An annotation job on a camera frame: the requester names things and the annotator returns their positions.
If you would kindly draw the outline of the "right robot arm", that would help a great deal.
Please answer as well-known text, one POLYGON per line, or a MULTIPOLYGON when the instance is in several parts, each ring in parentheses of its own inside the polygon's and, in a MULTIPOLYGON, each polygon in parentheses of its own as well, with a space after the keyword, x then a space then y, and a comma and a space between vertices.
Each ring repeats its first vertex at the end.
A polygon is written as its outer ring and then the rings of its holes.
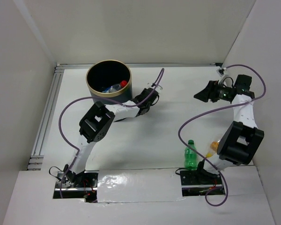
POLYGON ((216 153, 202 160, 195 172, 200 184, 207 183, 211 177, 232 165, 247 165, 251 162, 263 138, 264 131, 255 123, 253 102, 254 92, 250 91, 252 78, 238 75, 232 87, 226 87, 219 81, 209 81, 206 88, 194 95, 203 102, 225 100, 237 107, 233 108, 233 121, 218 142, 216 153))

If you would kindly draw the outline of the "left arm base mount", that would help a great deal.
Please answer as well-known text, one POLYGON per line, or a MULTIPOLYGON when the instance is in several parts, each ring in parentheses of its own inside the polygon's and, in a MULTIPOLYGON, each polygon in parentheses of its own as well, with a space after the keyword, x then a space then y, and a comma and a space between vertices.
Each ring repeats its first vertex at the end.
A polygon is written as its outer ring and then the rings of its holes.
POLYGON ((72 183, 56 166, 50 167, 48 173, 55 178, 53 199, 83 199, 86 203, 98 203, 98 171, 85 171, 82 180, 72 183))

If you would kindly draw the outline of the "clear bottle red label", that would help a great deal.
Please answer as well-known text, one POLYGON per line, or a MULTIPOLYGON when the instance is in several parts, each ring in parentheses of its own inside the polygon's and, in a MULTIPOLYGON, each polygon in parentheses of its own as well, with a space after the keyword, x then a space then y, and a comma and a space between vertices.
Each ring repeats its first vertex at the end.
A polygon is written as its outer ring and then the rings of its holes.
POLYGON ((120 91, 121 89, 123 89, 126 85, 128 84, 127 81, 123 80, 120 83, 114 84, 106 89, 104 89, 102 91, 102 93, 114 93, 117 91, 120 91))

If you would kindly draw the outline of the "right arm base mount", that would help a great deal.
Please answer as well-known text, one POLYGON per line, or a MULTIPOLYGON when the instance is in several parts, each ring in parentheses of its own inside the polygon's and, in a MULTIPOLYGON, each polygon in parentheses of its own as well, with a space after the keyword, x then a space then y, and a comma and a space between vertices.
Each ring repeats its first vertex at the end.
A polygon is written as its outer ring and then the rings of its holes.
POLYGON ((203 196, 207 191, 209 195, 225 195, 225 190, 220 176, 214 178, 199 175, 196 170, 178 168, 175 174, 180 177, 182 196, 203 196))

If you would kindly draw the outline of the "green bottle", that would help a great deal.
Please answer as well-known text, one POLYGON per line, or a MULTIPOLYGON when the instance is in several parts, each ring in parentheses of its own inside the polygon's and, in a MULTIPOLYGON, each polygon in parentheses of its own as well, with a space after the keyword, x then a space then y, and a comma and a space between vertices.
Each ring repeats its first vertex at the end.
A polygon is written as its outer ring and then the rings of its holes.
POLYGON ((185 148, 185 161, 184 167, 188 170, 196 170, 197 169, 197 154, 193 151, 196 150, 194 140, 188 141, 188 146, 185 148))

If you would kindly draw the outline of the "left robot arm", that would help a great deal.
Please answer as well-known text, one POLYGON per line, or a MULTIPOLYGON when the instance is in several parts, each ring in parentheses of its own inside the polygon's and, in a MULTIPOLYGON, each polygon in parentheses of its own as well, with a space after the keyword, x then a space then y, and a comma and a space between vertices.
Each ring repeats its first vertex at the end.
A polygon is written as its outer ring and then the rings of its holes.
POLYGON ((65 112, 63 110, 59 117, 60 134, 71 147, 77 150, 72 162, 66 164, 63 169, 67 183, 72 187, 82 184, 86 162, 95 144, 103 140, 113 122, 146 114, 150 107, 158 101, 162 90, 160 85, 149 86, 141 94, 124 103, 114 100, 111 100, 114 103, 112 105, 105 105, 101 101, 95 102, 79 122, 77 146, 71 144, 62 132, 61 119, 65 112))

